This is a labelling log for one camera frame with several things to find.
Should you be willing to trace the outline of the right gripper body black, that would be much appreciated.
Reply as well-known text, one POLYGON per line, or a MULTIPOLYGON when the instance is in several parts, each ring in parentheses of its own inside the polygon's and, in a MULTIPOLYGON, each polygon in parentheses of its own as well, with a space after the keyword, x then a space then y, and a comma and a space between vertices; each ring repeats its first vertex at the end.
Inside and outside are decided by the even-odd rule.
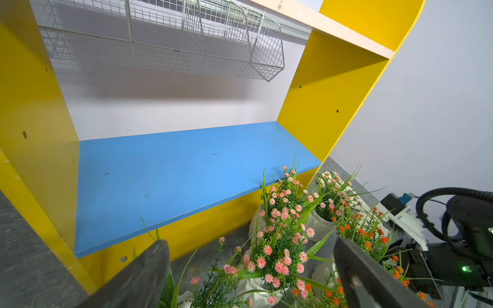
POLYGON ((388 264, 400 266, 409 288, 443 300, 446 287, 462 286, 462 259, 446 243, 435 243, 426 251, 413 240, 400 239, 390 245, 385 255, 388 264))

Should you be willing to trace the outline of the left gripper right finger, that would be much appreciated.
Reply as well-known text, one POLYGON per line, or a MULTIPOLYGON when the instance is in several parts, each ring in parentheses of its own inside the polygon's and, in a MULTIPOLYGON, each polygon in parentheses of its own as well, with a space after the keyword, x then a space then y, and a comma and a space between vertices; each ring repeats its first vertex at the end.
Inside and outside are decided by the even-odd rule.
POLYGON ((334 258, 348 307, 429 306, 351 240, 337 238, 334 258))

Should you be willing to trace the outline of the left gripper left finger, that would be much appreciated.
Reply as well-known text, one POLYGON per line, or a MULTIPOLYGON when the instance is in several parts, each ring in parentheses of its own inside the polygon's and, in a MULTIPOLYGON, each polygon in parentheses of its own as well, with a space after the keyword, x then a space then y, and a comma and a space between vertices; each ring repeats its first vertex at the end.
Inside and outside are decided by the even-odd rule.
POLYGON ((126 268, 79 307, 158 307, 169 272, 170 254, 164 240, 154 242, 126 268))

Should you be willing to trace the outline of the orange plant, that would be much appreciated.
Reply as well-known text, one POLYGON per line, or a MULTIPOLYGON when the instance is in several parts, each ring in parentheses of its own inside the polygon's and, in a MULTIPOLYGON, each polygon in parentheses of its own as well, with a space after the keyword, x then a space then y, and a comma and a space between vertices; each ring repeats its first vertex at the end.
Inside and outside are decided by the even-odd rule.
POLYGON ((407 267, 401 260, 402 253, 391 251, 392 235, 383 226, 386 213, 377 207, 370 210, 340 207, 332 213, 335 215, 332 221, 337 236, 352 241, 405 287, 410 287, 410 279, 406 277, 407 267))
POLYGON ((335 264, 319 264, 311 278, 301 277, 291 291, 289 307, 347 307, 335 264))

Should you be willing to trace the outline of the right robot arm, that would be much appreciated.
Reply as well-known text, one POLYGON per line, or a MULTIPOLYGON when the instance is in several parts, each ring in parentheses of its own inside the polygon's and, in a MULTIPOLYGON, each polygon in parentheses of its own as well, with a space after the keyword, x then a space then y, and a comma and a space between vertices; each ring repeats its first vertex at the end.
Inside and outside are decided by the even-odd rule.
POLYGON ((390 246, 407 271, 402 278, 415 292, 443 300, 443 288, 455 288, 451 306, 471 297, 492 305, 492 193, 443 187, 415 196, 391 193, 381 200, 390 224, 408 235, 390 246))

